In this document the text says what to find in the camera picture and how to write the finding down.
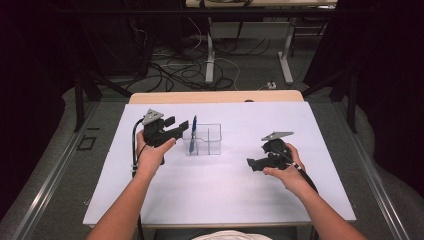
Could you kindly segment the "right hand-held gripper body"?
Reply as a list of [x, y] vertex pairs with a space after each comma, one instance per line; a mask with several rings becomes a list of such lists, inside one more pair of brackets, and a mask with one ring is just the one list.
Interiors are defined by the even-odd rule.
[[282, 137], [289, 135], [292, 135], [292, 132], [272, 132], [262, 138], [262, 141], [265, 141], [262, 149], [267, 154], [263, 159], [265, 167], [285, 169], [293, 163], [291, 150], [282, 140]]

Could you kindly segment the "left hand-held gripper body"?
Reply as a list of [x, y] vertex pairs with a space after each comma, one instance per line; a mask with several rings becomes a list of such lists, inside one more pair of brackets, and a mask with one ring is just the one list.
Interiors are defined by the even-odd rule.
[[172, 137], [172, 129], [165, 130], [163, 119], [164, 114], [153, 109], [149, 109], [142, 120], [144, 128], [143, 137], [149, 146], [158, 147]]

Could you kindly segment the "person's white clothing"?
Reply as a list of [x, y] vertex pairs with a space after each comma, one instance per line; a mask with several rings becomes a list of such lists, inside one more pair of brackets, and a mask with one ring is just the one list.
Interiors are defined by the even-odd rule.
[[192, 240], [272, 240], [271, 238], [256, 234], [256, 233], [243, 233], [236, 230], [223, 230], [214, 233], [202, 235], [193, 238]]

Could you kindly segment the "person's right hand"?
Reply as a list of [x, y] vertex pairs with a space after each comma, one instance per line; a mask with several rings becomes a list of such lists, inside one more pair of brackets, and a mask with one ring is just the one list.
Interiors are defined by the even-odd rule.
[[264, 168], [263, 173], [278, 178], [298, 198], [304, 197], [309, 193], [314, 193], [313, 188], [293, 165], [289, 165], [285, 170]]

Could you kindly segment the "black metal stand frame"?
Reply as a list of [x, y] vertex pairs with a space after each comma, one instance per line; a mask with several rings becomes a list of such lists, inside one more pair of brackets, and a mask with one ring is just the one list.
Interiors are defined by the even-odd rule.
[[84, 96], [87, 96], [91, 101], [95, 102], [98, 102], [102, 99], [102, 93], [98, 85], [106, 86], [107, 88], [112, 89], [124, 97], [132, 96], [130, 91], [111, 82], [105, 76], [92, 70], [79, 68], [74, 75], [76, 109], [75, 132], [78, 132], [85, 122]]
[[357, 133], [355, 114], [358, 91], [358, 69], [355, 66], [345, 67], [343, 70], [337, 71], [315, 86], [302, 91], [301, 94], [303, 97], [307, 97], [329, 84], [334, 84], [333, 90], [330, 92], [330, 100], [332, 102], [340, 102], [344, 96], [347, 97], [346, 122], [351, 131]]

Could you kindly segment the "person's left hand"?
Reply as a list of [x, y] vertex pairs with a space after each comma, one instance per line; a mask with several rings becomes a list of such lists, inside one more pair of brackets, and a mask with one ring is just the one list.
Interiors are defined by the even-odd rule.
[[161, 165], [165, 153], [176, 144], [176, 139], [171, 138], [159, 147], [152, 147], [144, 140], [144, 131], [141, 130], [136, 135], [136, 142], [136, 156], [138, 160], [136, 177], [143, 176], [152, 179]]

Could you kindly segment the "black horizontal metal bar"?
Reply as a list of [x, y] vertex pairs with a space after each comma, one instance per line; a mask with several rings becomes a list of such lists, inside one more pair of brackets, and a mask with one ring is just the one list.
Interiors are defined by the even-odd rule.
[[180, 10], [75, 10], [75, 9], [59, 9], [54, 8], [52, 12], [61, 15], [111, 15], [111, 16], [211, 16], [211, 17], [222, 17], [222, 16], [345, 16], [345, 15], [367, 15], [373, 12], [373, 9], [180, 9]]

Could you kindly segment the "black curtain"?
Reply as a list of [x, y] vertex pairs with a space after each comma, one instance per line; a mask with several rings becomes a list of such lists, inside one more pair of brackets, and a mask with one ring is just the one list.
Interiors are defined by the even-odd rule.
[[338, 0], [304, 83], [355, 63], [374, 159], [424, 197], [424, 0]]
[[0, 0], [0, 221], [46, 150], [72, 87], [47, 0]]

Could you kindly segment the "white board sheet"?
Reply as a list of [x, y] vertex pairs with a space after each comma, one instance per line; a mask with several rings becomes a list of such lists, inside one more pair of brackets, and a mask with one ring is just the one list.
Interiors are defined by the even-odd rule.
[[296, 225], [309, 222], [301, 202], [282, 183], [255, 172], [248, 159], [263, 157], [262, 137], [285, 132], [318, 192], [344, 219], [356, 216], [311, 107], [306, 102], [157, 104], [177, 122], [218, 124], [221, 152], [193, 156], [178, 141], [165, 155], [143, 208], [146, 227]]

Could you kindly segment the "clear plastic organizer box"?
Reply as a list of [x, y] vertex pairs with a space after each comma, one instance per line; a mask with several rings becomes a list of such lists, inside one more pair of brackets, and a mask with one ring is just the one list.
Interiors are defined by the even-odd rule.
[[183, 133], [185, 153], [188, 156], [220, 155], [221, 154], [221, 125], [220, 124], [198, 124], [196, 129], [196, 140], [194, 152], [189, 155], [192, 125]]

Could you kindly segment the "desk with white legs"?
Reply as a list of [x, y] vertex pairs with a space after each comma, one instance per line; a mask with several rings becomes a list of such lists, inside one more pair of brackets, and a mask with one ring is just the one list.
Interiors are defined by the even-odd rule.
[[[209, 9], [241, 9], [246, 6], [247, 8], [261, 8], [264, 10], [331, 10], [335, 8], [337, 2], [338, 0], [186, 0], [186, 6], [189, 8]], [[287, 58], [294, 38], [296, 21], [297, 17], [288, 17], [285, 22], [265, 21], [239, 24], [238, 31], [235, 33], [235, 20], [218, 23], [208, 17], [208, 58], [206, 61], [205, 82], [211, 83], [213, 81], [215, 64], [214, 39], [254, 39], [264, 37], [284, 40], [284, 50], [278, 53], [278, 57], [285, 83], [291, 85], [293, 77]]]

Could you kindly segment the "blue pen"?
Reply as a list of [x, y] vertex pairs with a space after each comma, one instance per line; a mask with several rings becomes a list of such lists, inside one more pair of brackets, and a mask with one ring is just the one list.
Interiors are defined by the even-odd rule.
[[190, 139], [190, 145], [189, 145], [189, 155], [191, 155], [194, 152], [195, 140], [196, 140], [196, 129], [197, 129], [197, 115], [194, 115], [193, 121], [192, 121], [191, 139]]

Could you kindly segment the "metal floor rail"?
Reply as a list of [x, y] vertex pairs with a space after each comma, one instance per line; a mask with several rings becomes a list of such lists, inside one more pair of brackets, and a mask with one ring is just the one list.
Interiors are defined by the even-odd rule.
[[101, 105], [91, 103], [86, 121], [73, 130], [67, 111], [47, 150], [8, 213], [6, 240], [84, 240], [83, 219], [102, 165]]
[[371, 160], [369, 154], [366, 152], [366, 149], [361, 143], [358, 134], [354, 133], [347, 123], [347, 112], [344, 110], [343, 104], [334, 103], [333, 106], [335, 112], [338, 115], [338, 118], [343, 124], [344, 129], [347, 131], [347, 134], [351, 139], [357, 154], [359, 155], [359, 164], [362, 168], [362, 172], [367, 179], [368, 185], [378, 205], [378, 209], [382, 213], [394, 240], [411, 240], [394, 208], [392, 200], [390, 199], [383, 186], [382, 179], [375, 167], [375, 164]]

